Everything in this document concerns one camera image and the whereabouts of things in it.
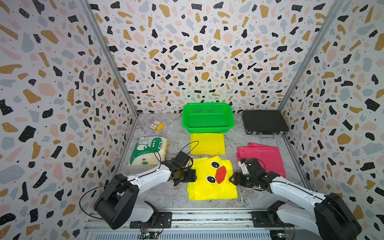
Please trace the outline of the yellow duck raincoat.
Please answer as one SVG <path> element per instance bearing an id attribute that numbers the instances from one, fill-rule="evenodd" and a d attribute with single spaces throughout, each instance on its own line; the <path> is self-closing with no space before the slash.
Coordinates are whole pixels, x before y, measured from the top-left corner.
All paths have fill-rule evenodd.
<path id="1" fill-rule="evenodd" d="M 230 160 L 219 156 L 194 159 L 192 169 L 196 171 L 197 179 L 187 185 L 190 200 L 230 200 L 238 197 L 237 187 L 230 182 L 234 174 Z"/>

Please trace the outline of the pink raincoat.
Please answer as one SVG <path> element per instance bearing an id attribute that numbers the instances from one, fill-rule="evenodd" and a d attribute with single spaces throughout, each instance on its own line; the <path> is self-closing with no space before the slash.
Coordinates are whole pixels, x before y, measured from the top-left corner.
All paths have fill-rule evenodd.
<path id="1" fill-rule="evenodd" d="M 259 159 L 266 172 L 274 172 L 286 177 L 282 156 L 278 147 L 249 143 L 247 147 L 237 148 L 236 157 L 242 159 Z"/>

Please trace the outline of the plain yellow raincoat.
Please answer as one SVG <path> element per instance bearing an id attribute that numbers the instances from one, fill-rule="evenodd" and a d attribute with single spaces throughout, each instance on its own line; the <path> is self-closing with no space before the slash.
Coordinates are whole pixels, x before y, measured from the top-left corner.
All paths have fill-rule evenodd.
<path id="1" fill-rule="evenodd" d="M 224 134 L 202 133 L 191 134 L 191 155 L 225 155 Z"/>

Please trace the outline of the green plastic basket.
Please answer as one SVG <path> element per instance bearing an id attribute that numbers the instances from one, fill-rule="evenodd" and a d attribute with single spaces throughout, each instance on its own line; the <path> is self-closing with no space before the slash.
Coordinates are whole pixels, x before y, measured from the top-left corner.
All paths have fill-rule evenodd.
<path id="1" fill-rule="evenodd" d="M 226 133 L 235 126 L 235 117 L 226 103 L 190 103 L 183 108 L 182 125 L 191 134 Z"/>

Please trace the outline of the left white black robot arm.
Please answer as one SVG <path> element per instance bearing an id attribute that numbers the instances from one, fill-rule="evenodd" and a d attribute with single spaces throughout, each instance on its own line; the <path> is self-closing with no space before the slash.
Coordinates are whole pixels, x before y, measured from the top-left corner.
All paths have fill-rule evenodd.
<path id="1" fill-rule="evenodd" d="M 122 227 L 127 221 L 144 228 L 159 227 L 164 219 L 159 210 L 148 201 L 144 205 L 136 201 L 140 194 L 169 180 L 175 186 L 179 183 L 194 183 L 197 180 L 196 170 L 173 158 L 139 175 L 128 177 L 118 174 L 104 188 L 94 210 L 113 230 Z"/>

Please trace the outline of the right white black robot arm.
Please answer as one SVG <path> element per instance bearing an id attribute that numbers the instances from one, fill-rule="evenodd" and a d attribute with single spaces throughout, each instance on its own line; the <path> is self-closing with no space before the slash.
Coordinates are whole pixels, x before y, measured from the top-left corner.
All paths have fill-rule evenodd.
<path id="1" fill-rule="evenodd" d="M 291 224 L 310 231 L 323 240 L 355 240 L 362 227 L 343 201 L 334 193 L 324 195 L 293 184 L 274 172 L 251 167 L 248 174 L 234 173 L 235 186 L 254 188 L 287 199 L 267 209 L 272 226 Z"/>

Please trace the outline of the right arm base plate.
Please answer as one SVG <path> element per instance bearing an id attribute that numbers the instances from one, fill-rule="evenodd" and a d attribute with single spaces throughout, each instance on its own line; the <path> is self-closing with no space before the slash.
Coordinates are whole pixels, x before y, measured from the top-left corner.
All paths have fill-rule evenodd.
<path id="1" fill-rule="evenodd" d="M 253 211 L 251 212 L 251 220 L 254 228 L 283 228 L 293 227 L 292 224 L 284 224 L 280 220 L 271 221 L 267 211 Z"/>

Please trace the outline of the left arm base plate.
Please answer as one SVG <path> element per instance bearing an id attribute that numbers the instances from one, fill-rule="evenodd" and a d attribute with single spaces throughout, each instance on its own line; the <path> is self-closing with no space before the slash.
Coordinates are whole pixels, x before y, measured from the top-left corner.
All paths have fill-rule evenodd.
<path id="1" fill-rule="evenodd" d="M 172 212 L 154 213 L 147 222 L 131 222 L 130 229 L 170 229 L 172 225 L 172 216 Z"/>

